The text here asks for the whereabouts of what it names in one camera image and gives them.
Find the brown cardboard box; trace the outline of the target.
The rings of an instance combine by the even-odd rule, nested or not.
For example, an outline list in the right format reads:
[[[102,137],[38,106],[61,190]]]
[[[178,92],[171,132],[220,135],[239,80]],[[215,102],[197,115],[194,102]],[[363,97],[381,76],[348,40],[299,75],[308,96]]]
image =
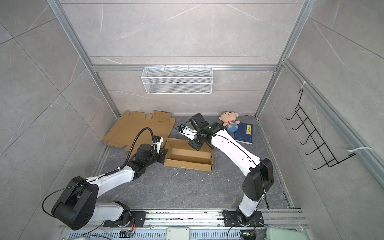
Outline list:
[[[164,162],[167,167],[212,171],[213,149],[207,144],[203,144],[197,151],[189,145],[187,140],[167,139],[165,148],[169,150]]]

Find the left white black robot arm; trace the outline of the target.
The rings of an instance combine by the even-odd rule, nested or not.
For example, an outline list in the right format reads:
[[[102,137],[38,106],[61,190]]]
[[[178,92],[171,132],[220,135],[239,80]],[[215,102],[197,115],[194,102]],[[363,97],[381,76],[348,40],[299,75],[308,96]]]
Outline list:
[[[168,149],[142,144],[130,160],[116,170],[84,179],[73,178],[54,204],[51,214],[72,230],[88,223],[103,221],[113,227],[126,227],[132,221],[130,208],[119,202],[99,203],[104,193],[136,180],[154,163],[163,164]]]

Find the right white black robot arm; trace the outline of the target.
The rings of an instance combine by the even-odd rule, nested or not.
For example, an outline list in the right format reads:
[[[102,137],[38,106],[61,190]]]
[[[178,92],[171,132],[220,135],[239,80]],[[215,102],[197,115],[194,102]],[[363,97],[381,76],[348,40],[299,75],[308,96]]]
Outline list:
[[[179,133],[189,138],[189,145],[199,151],[203,144],[210,148],[222,151],[245,176],[242,184],[243,199],[237,207],[237,218],[242,224],[249,222],[255,215],[262,199],[266,198],[267,191],[274,184],[274,171],[272,162],[261,159],[246,150],[233,139],[224,124],[214,122],[210,124],[200,114],[192,116],[188,123],[178,127]]]

